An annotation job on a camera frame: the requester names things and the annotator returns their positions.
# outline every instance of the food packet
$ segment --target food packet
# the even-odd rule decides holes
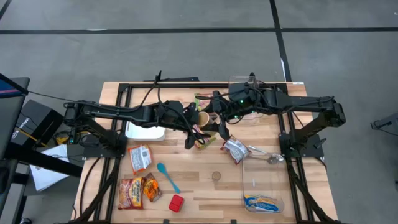
[[[129,148],[129,154],[132,165],[132,173],[136,175],[140,171],[147,169],[152,163],[152,153],[148,145]]]
[[[142,204],[143,177],[121,179],[118,209],[144,209]]]
[[[263,195],[244,195],[244,205],[250,212],[279,213],[284,210],[284,203]]]
[[[149,173],[144,177],[144,194],[148,197],[150,202],[155,202],[160,198],[162,192],[160,191],[159,184],[155,180],[152,173]]]
[[[250,153],[247,147],[234,137],[231,137],[228,141],[224,142],[221,150],[229,152],[234,159],[235,164],[239,164]]]

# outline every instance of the red object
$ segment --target red object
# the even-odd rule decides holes
[[[170,202],[169,209],[173,212],[179,212],[181,210],[184,198],[178,195],[173,195],[172,201]]]

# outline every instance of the white paper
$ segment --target white paper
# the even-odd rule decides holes
[[[43,151],[42,154],[59,158],[65,162],[69,162],[68,152],[66,145],[60,145],[51,149]],[[51,170],[43,169],[41,167],[30,165],[30,170],[32,171],[33,180],[35,182],[36,190],[42,191],[47,187],[57,183],[58,181],[68,177],[66,174],[60,174]]]

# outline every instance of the black box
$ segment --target black box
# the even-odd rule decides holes
[[[63,116],[58,112],[34,100],[29,100],[22,107],[16,126],[40,142],[47,144],[62,122]],[[33,139],[19,130],[12,133],[11,142],[26,149],[32,149],[36,145]]]

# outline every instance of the computer monitor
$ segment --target computer monitor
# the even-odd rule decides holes
[[[0,73],[0,98],[27,95],[28,91]]]

